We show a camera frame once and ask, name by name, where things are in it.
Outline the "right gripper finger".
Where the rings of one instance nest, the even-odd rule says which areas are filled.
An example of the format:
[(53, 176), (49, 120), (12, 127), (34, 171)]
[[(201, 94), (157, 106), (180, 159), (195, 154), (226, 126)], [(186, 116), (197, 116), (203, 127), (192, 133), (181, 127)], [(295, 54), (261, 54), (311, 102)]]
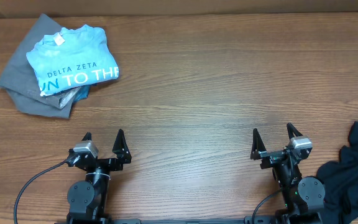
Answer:
[(257, 128), (253, 129), (253, 141), (252, 141), (252, 149), (250, 158), (253, 160), (259, 160), (261, 159), (261, 154), (266, 153), (267, 150), (264, 146), (263, 140), (260, 137), (260, 134), (257, 130)]
[(289, 139), (302, 136), (299, 130), (297, 130), (291, 123), (287, 123), (287, 132)]

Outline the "black t-shirt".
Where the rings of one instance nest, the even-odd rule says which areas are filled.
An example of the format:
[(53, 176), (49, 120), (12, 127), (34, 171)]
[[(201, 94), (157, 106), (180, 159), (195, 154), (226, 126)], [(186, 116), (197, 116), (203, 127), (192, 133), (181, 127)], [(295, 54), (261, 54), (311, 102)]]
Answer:
[(348, 143), (340, 149), (338, 161), (329, 161), (317, 171), (326, 189), (323, 223), (346, 224), (358, 218), (358, 121), (349, 131)]

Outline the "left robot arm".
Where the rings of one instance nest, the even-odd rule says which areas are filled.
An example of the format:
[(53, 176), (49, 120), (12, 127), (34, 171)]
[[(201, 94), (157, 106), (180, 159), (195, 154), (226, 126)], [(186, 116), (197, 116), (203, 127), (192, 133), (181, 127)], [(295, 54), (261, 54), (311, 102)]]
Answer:
[(100, 159), (98, 152), (91, 133), (86, 133), (82, 141), (69, 150), (66, 163), (86, 174), (85, 180), (74, 183), (68, 190), (70, 208), (67, 223), (113, 223), (105, 212), (110, 173), (122, 171), (124, 164), (132, 160), (124, 131), (118, 131), (112, 147), (115, 157)]

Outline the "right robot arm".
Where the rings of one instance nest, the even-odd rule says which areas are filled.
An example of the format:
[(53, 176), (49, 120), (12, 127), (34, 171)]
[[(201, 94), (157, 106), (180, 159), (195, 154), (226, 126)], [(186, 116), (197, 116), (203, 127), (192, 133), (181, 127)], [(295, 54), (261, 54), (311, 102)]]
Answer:
[[(245, 223), (303, 224), (322, 223), (326, 195), (324, 184), (315, 176), (303, 177), (298, 164), (309, 157), (313, 145), (311, 139), (302, 135), (291, 123), (287, 124), (289, 143), (282, 150), (268, 152), (255, 128), (250, 158), (260, 160), (261, 169), (272, 169), (273, 178), (279, 189), (264, 198)], [(285, 208), (274, 215), (259, 216), (259, 208), (274, 196), (282, 194)]]

